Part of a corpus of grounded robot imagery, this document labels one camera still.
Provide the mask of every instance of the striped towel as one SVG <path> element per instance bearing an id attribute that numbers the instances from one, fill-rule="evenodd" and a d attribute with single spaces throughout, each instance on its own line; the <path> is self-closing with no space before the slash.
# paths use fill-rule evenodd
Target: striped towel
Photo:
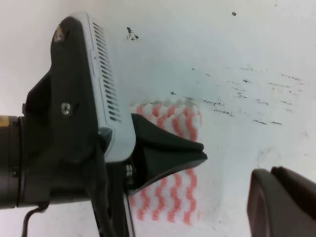
<path id="1" fill-rule="evenodd" d="M 175 135 L 198 140 L 201 114 L 190 100 L 136 104 L 130 110 Z M 197 182 L 195 170 L 188 169 L 151 184 L 130 197 L 133 218 L 192 225 L 198 218 Z"/>

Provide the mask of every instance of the black cable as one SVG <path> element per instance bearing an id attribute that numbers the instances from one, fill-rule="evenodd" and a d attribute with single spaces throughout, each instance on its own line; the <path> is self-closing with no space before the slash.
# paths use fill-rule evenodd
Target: black cable
<path id="1" fill-rule="evenodd" d="M 37 208 L 35 208 L 34 210 L 29 211 L 25 215 L 24 221 L 23 221 L 22 237 L 27 237 L 28 236 L 28 224 L 29 224 L 30 217 L 34 213 L 45 211 L 48 208 L 48 206 L 49 206 L 49 203 L 40 204 Z"/>
<path id="2" fill-rule="evenodd" d="M 108 213 L 108 175 L 105 166 L 103 152 L 96 148 L 92 158 L 83 164 L 87 193 L 91 199 L 94 216 L 97 221 L 99 235 L 104 237 L 116 237 L 115 230 Z"/>

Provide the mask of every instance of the ventilation slot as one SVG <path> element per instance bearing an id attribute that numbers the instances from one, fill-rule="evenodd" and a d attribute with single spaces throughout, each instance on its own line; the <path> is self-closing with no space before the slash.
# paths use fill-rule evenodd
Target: ventilation slot
<path id="1" fill-rule="evenodd" d="M 104 92 L 108 104 L 109 118 L 115 122 L 121 122 L 115 84 L 110 67 L 110 60 L 107 51 L 107 44 L 103 29 L 96 23 L 93 23 L 96 48 L 100 62 L 100 71 L 103 78 Z"/>

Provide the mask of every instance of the white table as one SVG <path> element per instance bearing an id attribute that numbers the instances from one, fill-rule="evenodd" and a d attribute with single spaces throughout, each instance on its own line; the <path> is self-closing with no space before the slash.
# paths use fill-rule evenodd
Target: white table
<path id="1" fill-rule="evenodd" d="M 0 113 L 21 114 L 27 92 L 50 67 L 56 26 L 72 11 L 86 10 L 112 32 L 130 102 L 174 92 L 196 99 L 203 110 L 209 160 L 199 179 L 209 188 L 200 197 L 200 223 L 137 222 L 138 236 L 249 236 L 254 168 L 283 165 L 316 180 L 315 9 L 313 0 L 5 0 Z M 126 39 L 126 27 L 140 39 Z M 1 211 L 0 237 L 20 236 L 26 212 Z M 97 236 L 91 206 L 51 206 L 31 218 L 29 235 Z"/>

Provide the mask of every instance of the screw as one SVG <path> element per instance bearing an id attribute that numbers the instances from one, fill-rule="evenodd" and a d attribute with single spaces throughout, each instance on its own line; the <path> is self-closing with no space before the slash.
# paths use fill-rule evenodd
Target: screw
<path id="1" fill-rule="evenodd" d="M 63 42 L 64 40 L 65 35 L 63 33 L 63 28 L 61 28 L 61 26 L 58 25 L 54 34 L 54 42 Z"/>
<path id="2" fill-rule="evenodd" d="M 12 169 L 12 176 L 13 176 L 13 177 L 15 177 L 15 178 L 16 178 L 16 177 L 19 177 L 19 174 L 18 174 L 19 171 L 18 171 L 18 170 L 19 170 L 19 169 L 18 169 L 17 167 L 15 167 L 15 168 Z"/>
<path id="3" fill-rule="evenodd" d="M 133 175 L 133 167 L 131 164 L 126 165 L 126 176 L 129 178 Z"/>
<path id="4" fill-rule="evenodd" d="M 71 114 L 71 105 L 69 103 L 62 103 L 61 112 L 63 113 L 63 115 L 69 116 Z"/>

